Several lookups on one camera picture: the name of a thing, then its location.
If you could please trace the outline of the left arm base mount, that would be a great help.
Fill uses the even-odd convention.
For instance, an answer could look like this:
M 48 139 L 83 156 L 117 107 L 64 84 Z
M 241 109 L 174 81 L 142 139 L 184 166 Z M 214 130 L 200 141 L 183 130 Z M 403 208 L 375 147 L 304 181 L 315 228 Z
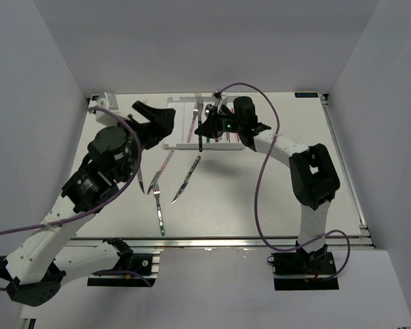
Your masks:
M 151 288 L 155 284 L 153 254 L 135 252 L 120 238 L 106 239 L 103 243 L 114 248 L 118 260 L 113 268 L 101 270 L 103 274 L 90 275 L 89 287 Z

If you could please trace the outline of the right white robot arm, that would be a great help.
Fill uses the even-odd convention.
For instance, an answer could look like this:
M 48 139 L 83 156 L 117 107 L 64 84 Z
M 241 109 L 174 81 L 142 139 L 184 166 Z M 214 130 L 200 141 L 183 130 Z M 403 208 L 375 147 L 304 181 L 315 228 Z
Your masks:
M 214 104 L 206 106 L 206 120 L 198 125 L 195 134 L 218 139 L 227 132 L 235 133 L 245 147 L 288 167 L 292 191 L 301 204 L 295 263 L 300 271 L 312 273 L 327 253 L 327 213 L 340 188 L 328 149 L 320 143 L 306 146 L 272 133 L 270 126 L 258 121 L 250 97 L 234 98 L 232 109 L 227 107 L 227 97 L 214 93 L 213 98 Z

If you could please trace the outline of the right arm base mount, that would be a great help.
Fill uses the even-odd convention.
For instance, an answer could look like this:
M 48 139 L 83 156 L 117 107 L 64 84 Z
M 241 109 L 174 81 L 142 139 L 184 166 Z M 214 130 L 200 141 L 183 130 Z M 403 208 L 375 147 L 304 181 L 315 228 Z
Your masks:
M 339 290 L 336 265 L 331 252 L 310 265 L 297 252 L 273 253 L 267 259 L 273 269 L 276 291 L 335 291 Z

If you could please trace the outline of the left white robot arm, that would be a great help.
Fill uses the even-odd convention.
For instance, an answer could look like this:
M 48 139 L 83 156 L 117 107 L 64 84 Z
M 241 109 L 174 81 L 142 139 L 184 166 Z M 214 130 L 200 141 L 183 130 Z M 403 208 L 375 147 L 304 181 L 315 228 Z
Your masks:
M 174 128 L 175 109 L 152 108 L 141 101 L 132 108 L 147 119 L 139 123 L 101 106 L 113 118 L 87 146 L 82 163 L 62 187 L 41 224 L 12 253 L 0 256 L 4 291 L 16 303 L 40 306 L 65 284 L 90 274 L 134 276 L 134 252 L 120 238 L 105 239 L 85 254 L 62 254 L 74 234 L 119 197 L 140 169 L 142 152 L 159 144 Z

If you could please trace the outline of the dark handled fork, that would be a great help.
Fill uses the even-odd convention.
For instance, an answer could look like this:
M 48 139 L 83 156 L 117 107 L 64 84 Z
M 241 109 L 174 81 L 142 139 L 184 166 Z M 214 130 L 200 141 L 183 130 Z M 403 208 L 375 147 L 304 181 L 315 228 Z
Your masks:
M 196 98 L 196 105 L 197 105 L 197 120 L 198 120 L 198 126 L 202 124 L 202 112 L 203 112 L 203 97 L 200 93 L 195 93 L 195 98 Z M 198 135 L 198 149 L 199 152 L 203 151 L 203 139 L 202 135 Z

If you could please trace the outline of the pink handled fork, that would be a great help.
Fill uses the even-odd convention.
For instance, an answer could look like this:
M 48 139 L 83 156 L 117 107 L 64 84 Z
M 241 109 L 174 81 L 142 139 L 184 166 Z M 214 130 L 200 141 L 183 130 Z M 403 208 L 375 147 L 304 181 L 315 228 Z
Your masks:
M 189 131 L 188 131 L 188 137 L 187 137 L 187 140 L 186 140 L 187 143 L 191 142 L 192 135 L 193 135 L 194 128 L 195 128 L 195 122 L 197 120 L 198 114 L 199 114 L 199 110 L 194 109 L 193 114 L 192 114 L 192 121 L 191 121 L 190 128 L 189 128 Z

